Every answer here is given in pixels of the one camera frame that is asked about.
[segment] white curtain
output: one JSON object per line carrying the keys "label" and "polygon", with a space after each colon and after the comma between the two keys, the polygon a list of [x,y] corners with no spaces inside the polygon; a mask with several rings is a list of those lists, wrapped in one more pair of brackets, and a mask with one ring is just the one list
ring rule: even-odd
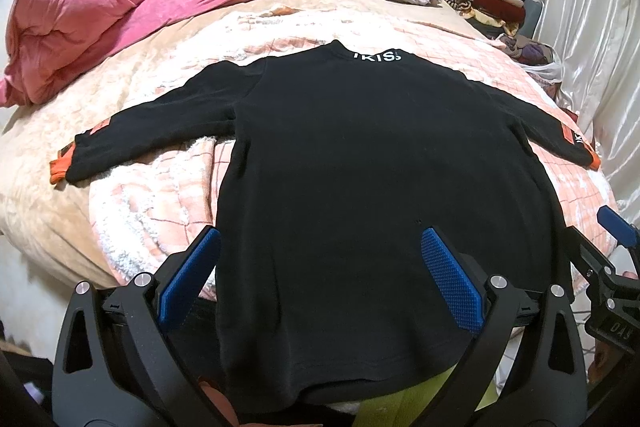
{"label": "white curtain", "polygon": [[640,225],[640,0],[543,0],[534,38],[562,58],[559,104],[599,143],[623,217]]}

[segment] yellow cloth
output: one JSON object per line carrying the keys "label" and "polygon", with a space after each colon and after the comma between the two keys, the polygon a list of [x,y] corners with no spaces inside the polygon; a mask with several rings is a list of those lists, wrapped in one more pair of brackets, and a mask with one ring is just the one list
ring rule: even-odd
{"label": "yellow cloth", "polygon": [[[436,396],[452,371],[453,367],[398,393],[363,401],[352,427],[409,427]],[[478,409],[491,405],[496,400],[498,393],[492,382],[478,404]]]}
{"label": "yellow cloth", "polygon": [[517,22],[504,23],[504,32],[510,37],[515,37],[519,29],[520,25]]}
{"label": "yellow cloth", "polygon": [[487,26],[493,26],[494,28],[502,28],[506,23],[503,20],[498,20],[486,13],[482,13],[480,10],[474,10],[474,17],[476,20]]}

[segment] black sweatshirt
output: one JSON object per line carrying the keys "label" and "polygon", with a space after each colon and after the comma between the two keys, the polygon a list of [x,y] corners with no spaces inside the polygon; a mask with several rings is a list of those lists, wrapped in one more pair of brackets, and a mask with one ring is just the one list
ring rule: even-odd
{"label": "black sweatshirt", "polygon": [[454,364],[469,336],[422,263],[432,225],[489,274],[571,290],[561,207],[527,137],[582,166],[590,150],[539,108],[400,50],[334,41],[213,64],[78,135],[66,179],[228,135],[217,322],[238,410],[392,393]]}

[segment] pink comforter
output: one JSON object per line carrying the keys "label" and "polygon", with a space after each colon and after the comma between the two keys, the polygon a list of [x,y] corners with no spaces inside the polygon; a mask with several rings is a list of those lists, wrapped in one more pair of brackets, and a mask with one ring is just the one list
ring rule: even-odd
{"label": "pink comforter", "polygon": [[44,103],[154,31],[249,0],[14,0],[0,107]]}

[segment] blue gripper pad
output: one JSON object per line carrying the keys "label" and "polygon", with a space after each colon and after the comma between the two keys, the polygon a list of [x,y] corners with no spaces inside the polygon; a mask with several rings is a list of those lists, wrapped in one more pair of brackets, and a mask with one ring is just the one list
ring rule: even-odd
{"label": "blue gripper pad", "polygon": [[634,248],[638,245],[638,232],[615,211],[607,205],[598,210],[598,223],[615,237],[620,245],[625,248]]}
{"label": "blue gripper pad", "polygon": [[433,229],[422,232],[422,260],[459,328],[480,333],[484,325],[482,297],[449,248]]}
{"label": "blue gripper pad", "polygon": [[195,245],[197,240],[190,245],[187,252],[192,251],[188,258],[159,296],[158,325],[164,332],[180,327],[220,259],[222,245],[218,230],[212,227]]}

